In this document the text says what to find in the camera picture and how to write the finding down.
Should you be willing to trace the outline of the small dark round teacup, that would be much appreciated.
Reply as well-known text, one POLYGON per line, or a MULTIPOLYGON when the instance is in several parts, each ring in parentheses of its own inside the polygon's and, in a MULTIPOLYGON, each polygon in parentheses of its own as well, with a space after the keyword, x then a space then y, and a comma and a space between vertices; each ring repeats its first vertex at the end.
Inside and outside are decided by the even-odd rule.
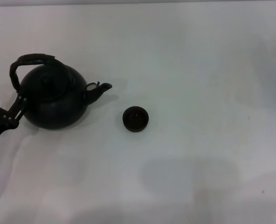
POLYGON ((146 128, 149 121, 149 115, 144 108, 140 106, 131 106, 124 111, 122 121, 128 131, 137 133, 146 128))

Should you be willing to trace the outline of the black round teapot with handle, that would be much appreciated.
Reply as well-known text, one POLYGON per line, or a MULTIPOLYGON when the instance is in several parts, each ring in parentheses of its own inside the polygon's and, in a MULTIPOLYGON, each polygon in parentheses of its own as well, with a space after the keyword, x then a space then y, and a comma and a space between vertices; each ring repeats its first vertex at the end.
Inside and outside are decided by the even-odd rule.
POLYGON ((9 76, 17 95, 28 100, 25 118, 51 130, 76 123, 88 105, 112 88, 109 83, 88 84, 75 69, 46 54, 20 56, 9 76))

